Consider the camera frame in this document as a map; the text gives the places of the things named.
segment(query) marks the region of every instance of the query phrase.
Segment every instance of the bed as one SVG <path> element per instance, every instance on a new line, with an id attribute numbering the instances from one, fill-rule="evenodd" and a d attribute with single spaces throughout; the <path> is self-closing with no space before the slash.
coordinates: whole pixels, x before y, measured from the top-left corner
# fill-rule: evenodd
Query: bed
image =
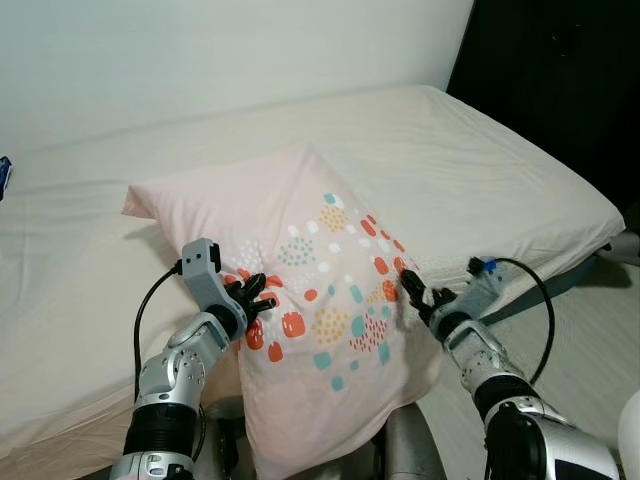
<path id="1" fill-rule="evenodd" d="M 120 455 L 133 395 L 132 325 L 176 254 L 120 215 L 136 180 L 311 143 L 376 206 L 432 283 L 460 290 L 470 255 L 543 278 L 624 229 L 593 187 L 542 150 L 426 86 L 357 92 L 120 132 L 12 158 L 0 204 L 0 469 L 76 478 Z M 531 288 L 525 276 L 495 309 Z M 142 355 L 194 304 L 179 281 L 145 314 Z"/>

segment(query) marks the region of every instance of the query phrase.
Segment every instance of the black furniture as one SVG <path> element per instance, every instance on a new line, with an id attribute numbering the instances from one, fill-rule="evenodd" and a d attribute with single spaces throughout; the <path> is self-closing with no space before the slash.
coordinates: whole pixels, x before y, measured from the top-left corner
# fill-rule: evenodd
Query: black furniture
<path id="1" fill-rule="evenodd" d="M 620 210 L 640 192 L 640 1 L 476 0 L 447 92 Z"/>

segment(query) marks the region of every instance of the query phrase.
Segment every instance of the pink pillow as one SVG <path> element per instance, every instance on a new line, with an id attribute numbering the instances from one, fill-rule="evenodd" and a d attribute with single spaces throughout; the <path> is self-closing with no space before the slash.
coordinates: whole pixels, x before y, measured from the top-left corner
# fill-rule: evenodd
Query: pink pillow
<path id="1" fill-rule="evenodd" d="M 352 452 L 436 381 L 440 347 L 399 287 L 413 260 L 312 148 L 131 186 L 123 213 L 178 252 L 220 244 L 225 281 L 268 276 L 277 307 L 233 349 L 259 478 Z"/>

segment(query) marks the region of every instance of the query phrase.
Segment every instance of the blue object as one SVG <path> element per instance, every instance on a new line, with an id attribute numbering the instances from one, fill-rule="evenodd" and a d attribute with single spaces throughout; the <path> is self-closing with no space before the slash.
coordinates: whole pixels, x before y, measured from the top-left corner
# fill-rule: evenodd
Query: blue object
<path id="1" fill-rule="evenodd" d="M 344 380 L 341 376 L 333 377 L 331 379 L 331 388 L 333 388 L 334 392 L 339 392 L 344 388 Z"/>
<path id="2" fill-rule="evenodd" d="M 9 185 L 9 175 L 11 175 L 11 161 L 7 157 L 2 157 L 0 158 L 0 202 Z"/>
<path id="3" fill-rule="evenodd" d="M 356 338 L 360 338 L 365 333 L 364 318 L 362 315 L 357 316 L 351 321 L 351 333 Z"/>
<path id="4" fill-rule="evenodd" d="M 484 262 L 484 269 L 490 273 L 493 273 L 493 271 L 496 269 L 497 266 L 498 266 L 498 262 L 496 262 L 495 258 L 492 258 Z"/>
<path id="5" fill-rule="evenodd" d="M 378 356 L 380 357 L 380 363 L 382 365 L 389 361 L 389 345 L 387 342 L 382 342 L 378 345 Z"/>
<path id="6" fill-rule="evenodd" d="M 351 285 L 351 288 L 349 290 L 351 290 L 351 296 L 356 301 L 356 303 L 362 303 L 362 300 L 364 299 L 362 298 L 362 293 L 360 292 L 360 289 L 357 287 L 357 285 Z"/>
<path id="7" fill-rule="evenodd" d="M 327 352 L 317 353 L 313 356 L 313 363 L 318 370 L 326 370 L 331 366 L 331 355 Z"/>

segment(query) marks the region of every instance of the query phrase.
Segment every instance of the teal dot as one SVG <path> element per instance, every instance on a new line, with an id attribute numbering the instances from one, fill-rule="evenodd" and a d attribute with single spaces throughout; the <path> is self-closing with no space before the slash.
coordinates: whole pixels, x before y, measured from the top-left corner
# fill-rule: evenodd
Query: teal dot
<path id="1" fill-rule="evenodd" d="M 382 342 L 378 345 L 378 357 L 380 357 L 382 365 L 389 361 L 389 345 L 387 345 L 387 342 Z"/>
<path id="2" fill-rule="evenodd" d="M 385 320 L 391 320 L 391 309 L 389 308 L 389 305 L 382 307 L 382 316 Z"/>
<path id="3" fill-rule="evenodd" d="M 362 318 L 362 315 L 351 320 L 351 333 L 356 338 L 364 335 L 364 318 Z"/>
<path id="4" fill-rule="evenodd" d="M 360 289 L 356 285 L 351 285 L 351 288 L 349 288 L 349 290 L 351 290 L 351 296 L 356 301 L 356 303 L 362 303 L 363 298 L 362 293 L 360 293 Z"/>
<path id="5" fill-rule="evenodd" d="M 331 379 L 331 388 L 333 388 L 334 392 L 339 392 L 340 390 L 342 390 L 344 388 L 344 380 L 342 379 L 342 377 L 333 377 Z"/>
<path id="6" fill-rule="evenodd" d="M 313 356 L 313 363 L 318 370 L 326 370 L 331 366 L 331 355 L 327 352 L 316 353 Z"/>

